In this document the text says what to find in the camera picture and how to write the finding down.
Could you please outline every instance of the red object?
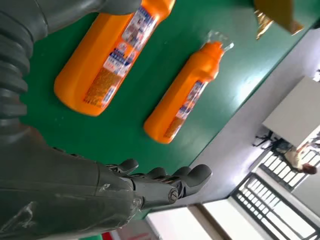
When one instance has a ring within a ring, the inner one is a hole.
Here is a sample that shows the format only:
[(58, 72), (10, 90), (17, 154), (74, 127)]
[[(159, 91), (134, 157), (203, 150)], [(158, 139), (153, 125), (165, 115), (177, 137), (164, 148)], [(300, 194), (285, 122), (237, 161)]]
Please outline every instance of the red object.
[(112, 238), (111, 237), (111, 234), (109, 234), (109, 232), (103, 233), (102, 235), (102, 239), (103, 239), (103, 240), (112, 240)]

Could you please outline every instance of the yellow object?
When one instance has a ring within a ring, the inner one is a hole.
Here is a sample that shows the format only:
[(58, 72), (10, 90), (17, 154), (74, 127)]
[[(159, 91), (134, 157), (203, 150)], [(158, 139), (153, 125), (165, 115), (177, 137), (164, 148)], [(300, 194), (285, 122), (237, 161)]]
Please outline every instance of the yellow object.
[(217, 77), (224, 53), (222, 46), (220, 41), (206, 43), (192, 54), (144, 123), (144, 130), (158, 143), (171, 143), (207, 84)]
[(133, 14), (100, 14), (57, 77), (54, 93), (72, 110), (90, 116), (101, 114), (174, 3), (143, 0)]

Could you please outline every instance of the window bars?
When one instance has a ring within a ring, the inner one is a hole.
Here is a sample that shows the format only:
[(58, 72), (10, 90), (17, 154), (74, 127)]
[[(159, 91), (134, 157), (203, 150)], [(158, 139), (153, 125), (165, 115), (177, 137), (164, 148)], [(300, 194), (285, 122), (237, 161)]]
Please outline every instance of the window bars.
[(232, 194), (275, 240), (319, 240), (320, 229), (255, 173)]

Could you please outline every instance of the clear bottle cap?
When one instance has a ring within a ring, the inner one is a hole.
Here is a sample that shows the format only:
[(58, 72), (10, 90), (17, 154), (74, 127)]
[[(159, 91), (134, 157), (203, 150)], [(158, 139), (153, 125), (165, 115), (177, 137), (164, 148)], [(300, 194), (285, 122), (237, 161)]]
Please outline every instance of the clear bottle cap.
[(220, 42), (222, 43), (222, 48), (224, 52), (229, 51), (235, 46), (228, 36), (223, 34), (220, 31), (210, 31), (208, 34), (207, 43)]

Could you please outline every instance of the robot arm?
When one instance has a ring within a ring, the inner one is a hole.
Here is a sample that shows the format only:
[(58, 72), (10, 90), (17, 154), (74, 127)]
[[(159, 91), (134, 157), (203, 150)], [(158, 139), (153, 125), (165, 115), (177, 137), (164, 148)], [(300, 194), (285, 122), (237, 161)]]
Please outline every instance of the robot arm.
[(34, 240), (102, 233), (137, 211), (195, 194), (211, 176), (205, 165), (172, 176), (162, 168), (129, 175), (138, 164), (103, 165), (48, 146), (20, 95), (28, 90), (33, 44), (91, 12), (128, 14), (141, 0), (0, 1), (0, 239)]

